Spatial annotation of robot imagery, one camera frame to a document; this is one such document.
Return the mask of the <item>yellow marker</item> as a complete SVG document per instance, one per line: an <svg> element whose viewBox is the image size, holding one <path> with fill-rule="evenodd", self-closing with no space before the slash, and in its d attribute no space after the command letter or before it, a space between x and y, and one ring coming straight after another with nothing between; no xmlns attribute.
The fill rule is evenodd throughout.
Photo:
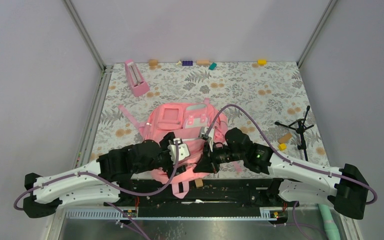
<svg viewBox="0 0 384 240"><path fill-rule="evenodd" d="M278 145L278 149L280 151L284 151L284 150L287 149L287 145L285 143L281 143L281 144Z"/></svg>

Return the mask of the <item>long wooden block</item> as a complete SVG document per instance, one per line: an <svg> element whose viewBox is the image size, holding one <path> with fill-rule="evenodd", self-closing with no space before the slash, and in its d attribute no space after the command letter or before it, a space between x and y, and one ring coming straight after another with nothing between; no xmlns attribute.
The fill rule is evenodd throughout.
<svg viewBox="0 0 384 240"><path fill-rule="evenodd" d="M196 61L196 64L198 66L209 66L211 64L210 60L209 59L198 59Z"/></svg>

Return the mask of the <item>tan wooden wedge block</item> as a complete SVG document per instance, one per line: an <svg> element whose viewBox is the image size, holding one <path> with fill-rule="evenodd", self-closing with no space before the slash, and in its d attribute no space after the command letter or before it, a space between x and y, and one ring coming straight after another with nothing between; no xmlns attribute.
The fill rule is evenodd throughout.
<svg viewBox="0 0 384 240"><path fill-rule="evenodd" d="M277 142L279 144L285 144L287 143L291 138L293 137L293 135L289 132L287 134L285 134L284 136L280 137Z"/></svg>

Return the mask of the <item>wooden block far left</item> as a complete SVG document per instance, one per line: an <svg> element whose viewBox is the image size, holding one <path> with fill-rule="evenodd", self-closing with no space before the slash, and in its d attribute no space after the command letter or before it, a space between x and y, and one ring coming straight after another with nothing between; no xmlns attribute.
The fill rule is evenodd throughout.
<svg viewBox="0 0 384 240"><path fill-rule="evenodd" d="M149 65L150 67L157 66L158 64L159 64L159 62L158 62L157 59L150 59L150 60L148 61L148 65Z"/></svg>

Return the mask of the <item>small wooden cube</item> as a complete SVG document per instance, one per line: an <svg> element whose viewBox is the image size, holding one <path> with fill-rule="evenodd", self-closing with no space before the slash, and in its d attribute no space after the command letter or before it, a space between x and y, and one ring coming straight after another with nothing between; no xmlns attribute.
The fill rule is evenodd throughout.
<svg viewBox="0 0 384 240"><path fill-rule="evenodd" d="M194 180L196 188L202 188L204 186L204 182L201 178L197 178Z"/></svg>

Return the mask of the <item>yellow block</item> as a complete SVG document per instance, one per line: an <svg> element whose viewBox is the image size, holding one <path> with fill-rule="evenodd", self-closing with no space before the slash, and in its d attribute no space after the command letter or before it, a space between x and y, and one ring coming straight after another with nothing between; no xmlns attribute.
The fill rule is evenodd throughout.
<svg viewBox="0 0 384 240"><path fill-rule="evenodd" d="M267 64L267 60L266 60L266 59L258 59L258 60L257 60L257 64L258 64L259 66L264 66L264 65Z"/></svg>

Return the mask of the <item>teal block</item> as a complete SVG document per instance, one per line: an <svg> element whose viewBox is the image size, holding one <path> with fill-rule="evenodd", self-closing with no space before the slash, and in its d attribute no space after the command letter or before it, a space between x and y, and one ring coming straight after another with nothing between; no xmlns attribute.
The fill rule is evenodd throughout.
<svg viewBox="0 0 384 240"><path fill-rule="evenodd" d="M209 70L214 70L217 67L217 64L215 62L211 63L210 66L208 67Z"/></svg>

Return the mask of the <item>mint green microphone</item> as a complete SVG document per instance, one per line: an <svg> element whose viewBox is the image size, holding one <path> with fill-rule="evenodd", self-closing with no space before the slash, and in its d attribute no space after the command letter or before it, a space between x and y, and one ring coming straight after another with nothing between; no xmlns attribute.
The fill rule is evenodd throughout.
<svg viewBox="0 0 384 240"><path fill-rule="evenodd" d="M330 208L325 204L319 204L318 208L323 220L325 234L329 240L341 240L339 229L333 219Z"/></svg>

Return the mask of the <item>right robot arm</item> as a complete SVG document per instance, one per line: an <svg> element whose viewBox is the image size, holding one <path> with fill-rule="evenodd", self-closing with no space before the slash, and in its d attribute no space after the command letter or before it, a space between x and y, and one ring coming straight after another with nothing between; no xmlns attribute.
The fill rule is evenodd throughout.
<svg viewBox="0 0 384 240"><path fill-rule="evenodd" d="M279 206L284 201L324 204L355 220L363 219L366 206L377 201L377 194L356 166L346 163L343 167L326 167L288 156L270 143L252 142L236 127L228 130L224 122L217 124L221 114L213 118L205 113L186 117L185 126L198 125L200 138L206 140L194 172L216 173L221 164L242 161L250 171L278 179L266 193L271 205Z"/></svg>

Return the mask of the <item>black microphone tripod stand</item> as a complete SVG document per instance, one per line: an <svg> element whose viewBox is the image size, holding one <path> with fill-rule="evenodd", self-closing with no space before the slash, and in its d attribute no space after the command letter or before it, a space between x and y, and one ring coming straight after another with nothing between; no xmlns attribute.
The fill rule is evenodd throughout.
<svg viewBox="0 0 384 240"><path fill-rule="evenodd" d="M311 106L308 105L306 107L304 117L295 120L294 122L290 123L289 125L282 124L279 121L274 122L274 124L276 126L281 126L281 127L286 128L286 129L293 130L299 135L299 144L297 145L297 149L300 151L303 151L304 159L306 162L309 161L309 158L308 158L308 152L307 152L307 142L305 140L304 133L305 133L305 131L307 131L307 130L309 130L315 126L314 124L306 126L306 120L307 120L310 109L311 109Z"/></svg>

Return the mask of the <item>pink metronome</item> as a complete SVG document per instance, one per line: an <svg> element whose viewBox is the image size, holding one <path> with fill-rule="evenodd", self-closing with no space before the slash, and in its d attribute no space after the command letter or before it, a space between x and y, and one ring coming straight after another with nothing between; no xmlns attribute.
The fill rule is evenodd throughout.
<svg viewBox="0 0 384 240"><path fill-rule="evenodd" d="M149 90L149 84L144 79L137 64L129 59L124 63L125 75L128 86L135 97L140 97L146 94Z"/></svg>

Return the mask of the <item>purple toy brick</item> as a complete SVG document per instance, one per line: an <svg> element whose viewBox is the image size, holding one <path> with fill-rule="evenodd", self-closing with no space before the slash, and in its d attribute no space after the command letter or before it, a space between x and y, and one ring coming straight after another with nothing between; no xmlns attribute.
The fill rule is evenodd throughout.
<svg viewBox="0 0 384 240"><path fill-rule="evenodd" d="M181 62L181 65L184 67L190 67L194 65L194 62L192 60L183 60Z"/></svg>

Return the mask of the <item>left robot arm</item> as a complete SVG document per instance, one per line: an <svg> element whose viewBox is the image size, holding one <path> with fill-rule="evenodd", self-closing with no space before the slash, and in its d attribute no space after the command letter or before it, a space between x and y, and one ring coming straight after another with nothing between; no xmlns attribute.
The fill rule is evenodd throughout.
<svg viewBox="0 0 384 240"><path fill-rule="evenodd" d="M29 173L24 177L25 192L13 203L14 209L29 218L53 215L58 208L93 203L132 204L135 197L150 197L165 190L176 175L179 163L190 156L188 145L173 132L161 142L144 140L112 149L83 166L51 175ZM137 192L123 186L134 174L161 169L169 176L158 190Z"/></svg>

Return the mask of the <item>pink student backpack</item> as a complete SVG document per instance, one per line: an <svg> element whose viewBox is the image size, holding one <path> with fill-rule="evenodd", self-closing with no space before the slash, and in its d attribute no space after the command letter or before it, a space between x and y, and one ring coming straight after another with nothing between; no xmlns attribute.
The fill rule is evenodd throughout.
<svg viewBox="0 0 384 240"><path fill-rule="evenodd" d="M187 145L189 156L179 157L177 174L169 180L170 174L162 168L151 170L151 176L162 184L170 183L175 197L183 199L189 192L189 183L207 176L206 173L194 172L204 149L205 141L199 137L202 128L207 129L211 124L209 139L213 143L224 143L228 131L228 118L210 104L205 98L202 103L165 103L158 106L149 115L147 121L138 122L123 106L118 109L137 128L143 140L160 142L169 132L176 138L182 139Z"/></svg>

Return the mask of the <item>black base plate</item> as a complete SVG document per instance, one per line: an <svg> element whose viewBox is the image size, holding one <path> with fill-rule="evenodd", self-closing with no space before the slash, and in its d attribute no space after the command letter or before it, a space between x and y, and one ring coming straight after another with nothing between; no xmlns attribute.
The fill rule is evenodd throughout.
<svg viewBox="0 0 384 240"><path fill-rule="evenodd" d="M280 178L204 179L197 187L189 183L184 198L178 198L170 187L152 196L120 193L114 205L132 207L139 217L258 217L260 208L286 210L294 203L278 196Z"/></svg>

